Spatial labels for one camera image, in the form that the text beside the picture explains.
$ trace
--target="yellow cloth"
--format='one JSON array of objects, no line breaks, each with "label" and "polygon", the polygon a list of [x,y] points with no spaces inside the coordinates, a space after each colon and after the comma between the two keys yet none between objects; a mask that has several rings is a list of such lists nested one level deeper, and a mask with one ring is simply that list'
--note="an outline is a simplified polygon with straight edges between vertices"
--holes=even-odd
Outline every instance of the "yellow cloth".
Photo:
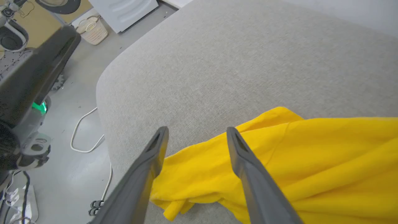
[{"label": "yellow cloth", "polygon": [[[278,107],[237,127],[304,223],[398,223],[398,119],[304,120]],[[164,160],[150,200],[173,220],[219,202],[250,223],[226,134]]]}]

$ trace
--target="yellow shirt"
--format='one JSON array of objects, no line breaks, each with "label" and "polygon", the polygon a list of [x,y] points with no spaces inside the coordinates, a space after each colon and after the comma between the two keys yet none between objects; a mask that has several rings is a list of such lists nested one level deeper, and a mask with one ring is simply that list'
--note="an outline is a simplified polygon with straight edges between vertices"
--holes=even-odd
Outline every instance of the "yellow shirt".
[{"label": "yellow shirt", "polygon": [[[304,120],[278,107],[236,128],[304,223],[398,223],[397,118]],[[170,221],[219,202],[250,223],[225,133],[167,157],[150,200]]]}]

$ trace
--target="gray fabric surface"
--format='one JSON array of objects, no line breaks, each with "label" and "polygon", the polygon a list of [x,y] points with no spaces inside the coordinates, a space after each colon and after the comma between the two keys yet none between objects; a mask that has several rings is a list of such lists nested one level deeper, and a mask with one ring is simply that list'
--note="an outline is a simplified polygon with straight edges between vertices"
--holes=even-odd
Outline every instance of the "gray fabric surface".
[{"label": "gray fabric surface", "polygon": [[[97,105],[118,181],[160,126],[172,155],[277,106],[398,116],[397,84],[394,37],[274,0],[195,0],[107,67]],[[153,205],[146,219],[168,223]],[[175,223],[233,220],[213,204]]]}]

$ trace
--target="white appliance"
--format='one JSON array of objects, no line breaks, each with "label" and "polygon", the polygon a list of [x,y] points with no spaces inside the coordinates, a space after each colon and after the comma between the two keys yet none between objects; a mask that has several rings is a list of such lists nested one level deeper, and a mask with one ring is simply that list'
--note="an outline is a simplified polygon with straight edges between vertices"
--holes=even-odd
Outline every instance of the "white appliance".
[{"label": "white appliance", "polygon": [[89,0],[109,26],[119,33],[158,7],[156,0]]}]

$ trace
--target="wheel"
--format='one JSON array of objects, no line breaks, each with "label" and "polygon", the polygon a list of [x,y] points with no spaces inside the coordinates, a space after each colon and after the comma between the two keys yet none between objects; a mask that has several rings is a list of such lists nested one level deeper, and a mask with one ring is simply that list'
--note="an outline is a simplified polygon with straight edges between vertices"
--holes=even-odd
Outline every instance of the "wheel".
[{"label": "wheel", "polygon": [[61,88],[63,86],[64,82],[65,82],[64,71],[61,71],[58,78],[55,80],[51,90],[53,90],[53,91],[58,90],[59,88]]}]

